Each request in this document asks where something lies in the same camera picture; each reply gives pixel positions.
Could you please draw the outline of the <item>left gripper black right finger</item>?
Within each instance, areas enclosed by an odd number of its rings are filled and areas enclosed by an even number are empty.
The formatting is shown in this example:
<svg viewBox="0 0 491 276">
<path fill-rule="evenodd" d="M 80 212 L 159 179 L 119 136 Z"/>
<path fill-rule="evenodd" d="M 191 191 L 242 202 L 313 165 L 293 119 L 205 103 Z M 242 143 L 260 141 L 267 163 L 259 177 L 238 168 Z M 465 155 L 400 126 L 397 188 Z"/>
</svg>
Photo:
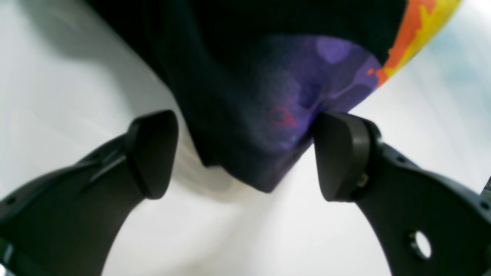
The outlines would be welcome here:
<svg viewBox="0 0 491 276">
<path fill-rule="evenodd" d="M 313 124 L 321 194 L 353 202 L 393 276 L 489 276 L 490 200 L 419 168 L 371 121 L 323 112 Z"/>
</svg>

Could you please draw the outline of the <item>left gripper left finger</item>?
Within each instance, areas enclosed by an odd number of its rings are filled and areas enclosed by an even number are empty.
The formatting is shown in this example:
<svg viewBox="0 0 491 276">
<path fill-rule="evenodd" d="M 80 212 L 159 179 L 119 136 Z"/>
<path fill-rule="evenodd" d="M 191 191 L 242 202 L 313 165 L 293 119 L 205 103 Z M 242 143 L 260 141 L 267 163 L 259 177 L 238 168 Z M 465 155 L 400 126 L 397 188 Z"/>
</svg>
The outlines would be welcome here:
<svg viewBox="0 0 491 276">
<path fill-rule="evenodd" d="M 100 276 L 130 212 L 165 194 L 177 143 L 175 113 L 153 112 L 18 187 L 1 200 L 2 266 L 15 276 Z"/>
</svg>

